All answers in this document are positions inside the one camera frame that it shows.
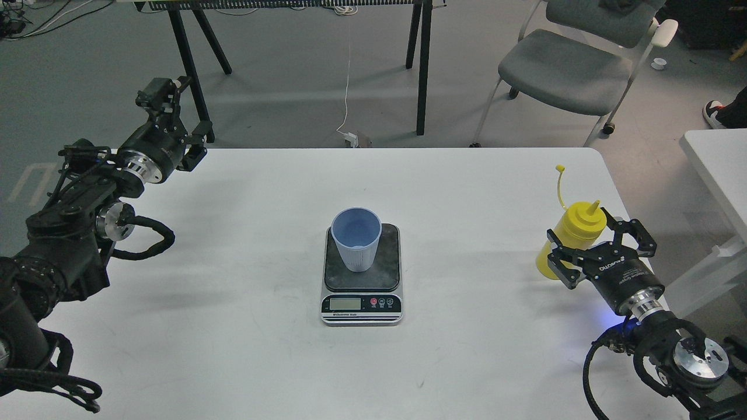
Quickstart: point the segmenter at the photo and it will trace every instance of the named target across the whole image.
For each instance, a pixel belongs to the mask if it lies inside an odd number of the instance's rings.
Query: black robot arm
[[[591,249],[564,247],[552,229],[548,230],[548,264],[563,284],[573,289],[579,281],[589,279],[611,310],[625,317],[623,323],[609,328],[594,341],[586,356],[583,388],[594,414],[598,419],[607,419],[592,396],[589,366],[596,350],[608,347],[633,356],[633,367],[641,380],[660,395],[677,398],[691,419],[747,419],[747,373],[735,363],[747,362],[745,343],[727,337],[721,346],[692,322],[665,310],[658,300],[664,286],[639,259],[654,256],[656,242],[639,220],[618,220],[602,210],[614,238]],[[637,249],[622,244],[625,234],[636,239]],[[564,262],[580,270],[567,267]],[[658,380],[645,370],[645,357],[656,367]],[[730,398],[713,399],[713,391],[727,377],[743,390]]]
[[[52,392],[99,411],[101,388],[68,375],[70,341],[37,323],[59,302],[86,300],[109,286],[110,258],[145,259],[173,244],[170,229],[136,216],[120,198],[138,198],[146,183],[192,170],[207,153],[211,123],[202,121],[188,134],[179,117],[179,97],[189,83],[187,77],[154,78],[138,92],[135,102],[148,120],[116,154],[85,139],[60,151],[65,159],[60,180],[43,209],[26,220],[28,246],[13,258],[0,258],[0,395],[16,389]],[[139,253],[116,250],[116,242],[135,226],[149,227],[163,240]]]

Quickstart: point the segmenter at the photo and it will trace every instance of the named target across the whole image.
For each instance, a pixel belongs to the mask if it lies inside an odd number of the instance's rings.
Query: yellow squeeze bottle
[[[607,218],[599,208],[599,200],[593,203],[579,201],[573,203],[571,207],[565,207],[565,203],[560,196],[560,179],[565,168],[562,165],[555,167],[560,175],[558,176],[558,200],[560,205],[565,209],[565,213],[553,229],[564,247],[576,248],[578,250],[588,249],[599,238],[599,235],[607,226]],[[537,269],[543,276],[548,279],[558,280],[558,277],[548,267],[548,254],[550,253],[550,241],[546,241],[542,251],[537,256]]]

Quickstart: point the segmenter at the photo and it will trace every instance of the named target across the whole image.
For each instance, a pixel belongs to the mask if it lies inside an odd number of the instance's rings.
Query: blue plastic cup
[[[332,221],[332,238],[348,270],[361,273],[374,265],[381,238],[381,220],[360,207],[343,210]]]

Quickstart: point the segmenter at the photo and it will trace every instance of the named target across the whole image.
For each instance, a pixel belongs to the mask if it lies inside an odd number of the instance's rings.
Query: shoe
[[[721,108],[724,108],[724,105],[719,101],[710,101],[703,107],[703,118],[705,118],[712,129],[726,128],[716,119],[716,115],[718,115]]]

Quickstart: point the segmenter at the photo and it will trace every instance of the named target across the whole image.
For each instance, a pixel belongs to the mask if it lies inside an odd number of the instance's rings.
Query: white desk
[[[690,131],[680,145],[737,231],[666,289],[672,310],[685,316],[736,286],[747,272],[747,129]]]
[[[590,283],[534,267],[562,214],[556,164],[567,203],[627,217],[593,149],[213,149],[133,201],[173,248],[112,261],[110,288],[42,323],[72,340],[102,411],[16,391],[0,418],[591,420],[583,359],[620,319]],[[351,206],[400,228],[396,327],[320,320],[326,229]],[[624,355],[601,350],[592,387],[613,418],[686,418]]]

